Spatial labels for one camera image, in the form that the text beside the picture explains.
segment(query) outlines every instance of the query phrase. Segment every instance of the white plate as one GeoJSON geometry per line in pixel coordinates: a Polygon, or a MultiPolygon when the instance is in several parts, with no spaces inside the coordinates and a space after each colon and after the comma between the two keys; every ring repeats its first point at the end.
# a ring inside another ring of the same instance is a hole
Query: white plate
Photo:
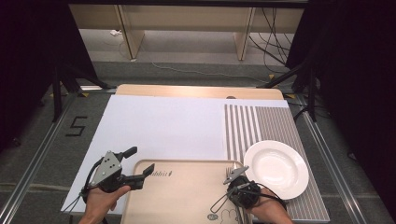
{"type": "Polygon", "coordinates": [[[302,194],[308,185],[309,174],[305,161],[296,150],[277,141],[262,141],[251,146],[244,158],[249,166],[249,180],[263,184],[281,199],[302,194]]]}

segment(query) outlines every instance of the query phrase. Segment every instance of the aluminum rail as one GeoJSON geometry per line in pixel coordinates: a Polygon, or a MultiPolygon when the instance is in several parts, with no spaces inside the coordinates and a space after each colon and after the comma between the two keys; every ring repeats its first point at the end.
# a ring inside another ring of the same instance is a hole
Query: aluminum rail
{"type": "MultiPolygon", "coordinates": [[[[301,105],[306,105],[304,97],[302,97],[300,94],[297,95],[297,99],[301,105]]],[[[337,165],[337,162],[335,161],[334,156],[332,155],[322,133],[320,132],[318,125],[311,119],[308,112],[304,112],[304,120],[318,145],[319,152],[327,166],[327,169],[329,170],[330,175],[332,176],[332,181],[334,182],[334,185],[336,186],[353,223],[367,223],[367,220],[361,211],[361,206],[347,184],[340,168],[337,165]]]]}
{"type": "Polygon", "coordinates": [[[76,93],[69,93],[67,95],[64,102],[64,110],[62,114],[60,115],[58,120],[56,122],[53,122],[49,127],[49,131],[47,132],[44,140],[41,142],[40,147],[38,148],[37,152],[32,158],[20,182],[12,191],[6,203],[3,205],[0,214],[0,223],[9,224],[12,218],[14,218],[15,214],[18,211],[19,206],[21,205],[24,196],[26,195],[27,190],[29,189],[30,184],[34,180],[35,175],[38,172],[38,169],[43,163],[43,160],[46,158],[46,155],[50,150],[53,140],[55,139],[57,133],[60,130],[60,127],[64,122],[64,116],[67,110],[70,108],[70,105],[74,102],[77,96],[78,95],[76,93]]]}

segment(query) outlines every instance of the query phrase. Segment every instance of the metal fork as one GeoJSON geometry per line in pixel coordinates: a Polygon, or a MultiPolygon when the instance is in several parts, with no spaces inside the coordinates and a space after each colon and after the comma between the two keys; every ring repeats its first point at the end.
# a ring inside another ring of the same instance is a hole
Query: metal fork
{"type": "MultiPolygon", "coordinates": [[[[235,163],[233,164],[233,167],[226,167],[225,168],[225,177],[226,179],[228,179],[230,177],[230,175],[233,173],[233,169],[236,168],[235,167],[235,163]]],[[[244,224],[243,220],[242,220],[242,216],[241,216],[241,211],[239,210],[238,206],[235,206],[235,212],[236,212],[236,216],[238,218],[238,224],[244,224]]]]}
{"type": "MultiPolygon", "coordinates": [[[[225,168],[225,177],[229,178],[229,176],[233,173],[234,169],[236,169],[236,164],[235,163],[233,164],[233,167],[226,167],[225,168]]],[[[249,217],[248,217],[248,214],[245,211],[243,211],[244,219],[242,219],[241,211],[239,210],[238,206],[235,206],[235,212],[236,212],[236,215],[237,215],[237,218],[238,218],[238,224],[244,224],[244,222],[247,223],[247,224],[249,223],[249,217]]]]}

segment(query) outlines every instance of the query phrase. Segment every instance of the black cable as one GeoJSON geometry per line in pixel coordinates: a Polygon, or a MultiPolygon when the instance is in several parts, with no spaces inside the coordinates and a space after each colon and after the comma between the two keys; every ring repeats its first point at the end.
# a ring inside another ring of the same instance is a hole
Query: black cable
{"type": "Polygon", "coordinates": [[[288,36],[286,35],[286,34],[283,34],[285,37],[286,37],[286,39],[289,41],[289,44],[291,44],[291,41],[289,40],[289,38],[288,38],[288,36]]]}
{"type": "Polygon", "coordinates": [[[96,162],[96,164],[93,165],[93,167],[90,170],[90,173],[87,176],[87,179],[85,180],[85,185],[84,185],[84,189],[88,188],[88,185],[90,183],[90,179],[91,179],[91,175],[93,174],[93,171],[95,171],[96,167],[98,167],[100,165],[100,163],[102,163],[102,159],[100,159],[99,161],[96,162]]]}
{"type": "Polygon", "coordinates": [[[270,53],[268,50],[263,49],[262,47],[260,47],[254,40],[253,38],[251,38],[251,36],[249,36],[250,40],[253,42],[253,44],[255,44],[257,46],[258,49],[264,51],[265,53],[269,54],[272,58],[274,58],[275,60],[277,60],[278,62],[282,63],[283,65],[285,65],[284,62],[280,61],[274,54],[270,53]]]}
{"type": "Polygon", "coordinates": [[[243,190],[243,189],[240,189],[239,191],[242,192],[242,193],[246,193],[246,194],[252,194],[252,195],[257,195],[257,196],[264,197],[264,198],[273,199],[273,200],[279,202],[280,204],[282,204],[283,208],[284,208],[286,211],[288,211],[288,208],[287,208],[287,206],[286,206],[286,203],[285,203],[282,199],[280,199],[279,197],[277,197],[277,195],[276,195],[276,196],[272,196],[272,195],[268,195],[268,194],[263,194],[263,193],[258,193],[258,192],[253,192],[253,191],[249,191],[249,190],[243,190]]]}
{"type": "Polygon", "coordinates": [[[80,197],[80,196],[78,196],[73,202],[71,202],[69,205],[67,205],[66,208],[65,208],[63,211],[59,212],[58,215],[57,215],[56,217],[53,217],[53,218],[50,220],[49,223],[54,223],[55,220],[57,220],[61,214],[63,214],[70,206],[73,205],[72,208],[70,209],[69,213],[68,213],[68,214],[70,215],[71,211],[73,211],[73,208],[74,208],[74,207],[76,206],[76,204],[78,203],[79,197],[80,197]]]}
{"type": "MultiPolygon", "coordinates": [[[[283,72],[278,72],[278,71],[275,71],[275,70],[272,70],[271,68],[269,68],[268,67],[268,65],[267,65],[267,62],[266,62],[266,60],[265,60],[265,56],[266,56],[266,54],[267,53],[269,53],[268,51],[267,51],[267,47],[268,47],[268,43],[269,43],[269,39],[271,38],[271,34],[270,34],[270,37],[268,38],[268,41],[265,41],[265,43],[266,43],[266,45],[265,45],[265,49],[262,49],[262,51],[264,51],[264,55],[263,55],[263,61],[264,61],[264,66],[269,70],[269,71],[271,71],[271,72],[273,72],[273,73],[279,73],[279,74],[283,74],[283,72]]],[[[276,59],[278,62],[280,62],[280,63],[282,63],[283,65],[285,65],[282,61],[280,61],[277,57],[275,57],[274,55],[272,56],[274,59],[276,59]]]]}
{"type": "Polygon", "coordinates": [[[276,25],[275,25],[275,21],[276,21],[276,8],[273,8],[273,22],[272,22],[272,25],[271,25],[271,23],[269,22],[269,20],[268,20],[268,18],[267,18],[267,15],[265,14],[265,11],[264,11],[264,8],[263,8],[263,7],[262,7],[262,15],[264,16],[265,20],[267,21],[267,24],[268,24],[268,26],[269,26],[269,28],[270,28],[270,31],[271,31],[270,36],[268,37],[268,42],[269,42],[270,39],[271,39],[271,35],[274,35],[274,38],[275,38],[275,40],[276,40],[277,51],[279,52],[279,56],[280,56],[280,58],[282,59],[282,61],[285,62],[285,61],[283,60],[282,53],[281,53],[280,50],[279,50],[279,46],[281,47],[280,42],[279,42],[279,40],[277,39],[277,36],[276,36],[276,25]]]}
{"type": "MultiPolygon", "coordinates": [[[[267,42],[267,40],[265,40],[264,37],[262,37],[262,34],[261,34],[261,33],[259,33],[259,37],[260,37],[260,38],[262,39],[262,41],[264,41],[265,43],[267,42]]],[[[285,50],[290,50],[290,49],[287,49],[287,48],[284,48],[284,47],[275,45],[275,44],[273,44],[273,43],[268,43],[268,45],[273,46],[273,47],[277,47],[277,48],[281,48],[281,49],[285,49],[285,50]]]]}
{"type": "Polygon", "coordinates": [[[300,117],[300,115],[302,115],[305,111],[308,111],[308,107],[304,107],[302,110],[300,110],[294,117],[294,122],[297,121],[297,118],[300,117]]]}
{"type": "MultiPolygon", "coordinates": [[[[291,103],[291,102],[288,102],[288,105],[303,106],[304,109],[306,109],[306,110],[308,109],[308,105],[294,104],[294,103],[291,103]]],[[[322,110],[325,110],[325,111],[327,112],[326,106],[323,106],[323,105],[315,105],[314,108],[316,108],[316,109],[322,109],[322,110]]],[[[298,118],[303,112],[305,112],[305,111],[300,111],[300,112],[294,117],[294,121],[297,120],[297,118],[298,118]]],[[[321,117],[321,118],[324,118],[324,119],[331,119],[331,118],[332,118],[332,116],[330,115],[329,112],[327,112],[326,115],[322,115],[322,114],[319,114],[317,110],[315,110],[315,114],[318,115],[318,116],[321,117]]]]}

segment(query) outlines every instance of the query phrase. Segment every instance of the human hand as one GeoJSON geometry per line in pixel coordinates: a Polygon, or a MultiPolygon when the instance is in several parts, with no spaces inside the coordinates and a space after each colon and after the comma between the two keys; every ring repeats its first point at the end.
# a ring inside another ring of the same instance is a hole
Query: human hand
{"type": "MultiPolygon", "coordinates": [[[[262,188],[262,194],[268,194],[275,196],[267,188],[262,188]]],[[[254,204],[251,208],[247,209],[247,212],[253,214],[260,221],[269,222],[274,224],[291,224],[293,223],[289,217],[288,212],[283,208],[282,204],[274,199],[260,197],[259,201],[254,204]]]]}
{"type": "Polygon", "coordinates": [[[84,216],[79,224],[100,223],[109,210],[113,211],[116,208],[117,200],[129,190],[131,190],[129,186],[123,186],[112,193],[106,193],[99,188],[91,189],[84,216]]]}

